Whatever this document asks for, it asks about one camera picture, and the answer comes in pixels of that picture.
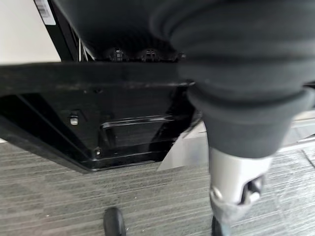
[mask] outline gray fabric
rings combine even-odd
[[[315,148],[305,154],[315,161]],[[315,170],[303,155],[275,158],[262,199],[233,236],[314,235]],[[83,175],[0,144],[0,236],[103,236],[110,206],[121,208],[128,236],[209,236],[208,167],[158,166]]]

